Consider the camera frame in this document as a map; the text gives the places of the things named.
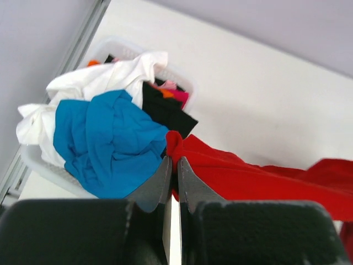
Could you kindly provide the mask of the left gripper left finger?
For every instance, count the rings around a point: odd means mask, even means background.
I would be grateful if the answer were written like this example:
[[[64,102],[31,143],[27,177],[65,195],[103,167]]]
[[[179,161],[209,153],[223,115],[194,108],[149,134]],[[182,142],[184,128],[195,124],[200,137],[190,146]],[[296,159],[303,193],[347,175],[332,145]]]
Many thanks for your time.
[[[144,212],[151,213],[169,199],[171,178],[172,159],[165,156],[156,172],[126,199],[135,202]]]

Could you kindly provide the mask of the bright red t shirt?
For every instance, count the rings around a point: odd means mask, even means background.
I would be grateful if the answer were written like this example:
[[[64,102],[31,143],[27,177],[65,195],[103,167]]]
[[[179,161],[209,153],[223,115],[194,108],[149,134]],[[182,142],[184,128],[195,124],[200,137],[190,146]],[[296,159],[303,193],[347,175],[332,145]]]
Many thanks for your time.
[[[309,169],[258,166],[237,155],[213,149],[194,135],[166,135],[167,155],[186,157],[195,174],[227,200],[311,200],[342,221],[340,238],[352,256],[352,161],[325,158]]]

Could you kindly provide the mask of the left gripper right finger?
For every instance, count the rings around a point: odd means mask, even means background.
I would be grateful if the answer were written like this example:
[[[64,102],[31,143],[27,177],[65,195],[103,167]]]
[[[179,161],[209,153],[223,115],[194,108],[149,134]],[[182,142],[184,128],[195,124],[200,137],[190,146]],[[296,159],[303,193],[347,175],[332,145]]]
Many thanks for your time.
[[[202,181],[191,168],[186,157],[177,164],[179,209],[180,213],[193,214],[200,202],[224,202],[225,198],[217,194]]]

